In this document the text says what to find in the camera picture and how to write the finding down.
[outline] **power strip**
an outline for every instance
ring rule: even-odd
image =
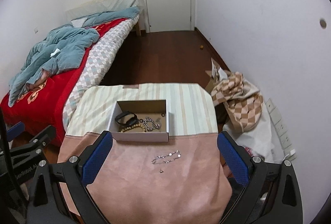
[[[282,119],[282,115],[280,114],[278,108],[273,104],[271,99],[269,99],[265,103],[265,105],[266,105],[266,108],[270,115],[271,122],[275,127],[280,144],[281,144],[283,152],[284,152],[285,157],[284,157],[283,161],[286,159],[289,161],[294,160],[297,157],[296,151],[289,138],[289,132],[288,132],[286,124],[284,123],[284,121]]]

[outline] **cable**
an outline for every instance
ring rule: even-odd
[[[26,200],[21,188],[19,187],[19,183],[17,182],[15,174],[14,174],[14,168],[13,168],[13,164],[12,164],[12,159],[10,157],[10,149],[9,149],[9,144],[8,144],[8,140],[7,140],[7,129],[6,129],[6,124],[5,124],[5,120],[3,118],[1,107],[0,107],[0,137],[1,137],[1,140],[3,143],[3,152],[4,152],[5,163],[6,163],[8,175],[10,177],[10,180],[12,181],[12,184],[13,184],[16,192],[19,195],[19,198],[21,198],[24,207],[27,208],[28,201]]]
[[[286,159],[289,155],[290,155],[290,154],[287,154],[287,155],[283,158],[282,162],[285,161],[285,159]]]

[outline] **silver chain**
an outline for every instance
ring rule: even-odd
[[[156,163],[156,161],[158,159],[164,159],[164,158],[167,158],[167,157],[171,157],[173,155],[177,154],[177,156],[175,158],[173,158],[171,161],[162,161],[162,162],[158,162]],[[163,163],[169,163],[169,162],[172,162],[174,161],[175,159],[179,159],[180,158],[180,152],[178,150],[174,151],[174,152],[171,152],[169,153],[168,155],[164,155],[164,156],[156,156],[155,159],[152,160],[152,164],[163,164]]]
[[[157,129],[157,130],[160,130],[161,129],[161,121],[160,121],[160,119],[161,118],[158,118],[156,121],[154,121],[152,118],[146,117],[145,119],[140,120],[140,122],[144,124],[144,126],[146,127],[146,130],[148,132],[151,132],[151,131],[153,131],[155,129]],[[151,127],[148,126],[148,124],[147,124],[148,122],[151,122],[152,123],[152,126]]]

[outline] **brown checkered fabric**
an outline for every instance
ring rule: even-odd
[[[237,132],[246,132],[255,127],[262,113],[263,96],[259,90],[243,78],[239,72],[231,73],[228,79],[219,82],[211,92],[214,106],[224,107]]]
[[[230,74],[228,79],[224,79],[217,84],[211,92],[214,106],[227,100],[234,99],[235,96],[243,93],[244,80],[243,74],[235,72]]]

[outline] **blue gripper pad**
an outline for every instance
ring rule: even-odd
[[[223,133],[217,137],[217,147],[238,184],[246,187],[249,182],[248,167]]]
[[[7,140],[8,140],[8,142],[11,142],[12,140],[14,140],[14,138],[19,136],[24,131],[25,131],[24,123],[19,122],[19,123],[15,124],[13,127],[11,127],[7,131]]]
[[[107,132],[105,137],[98,144],[97,148],[93,151],[93,153],[83,166],[82,184],[84,185],[84,187],[94,182],[112,146],[113,137],[110,132]]]

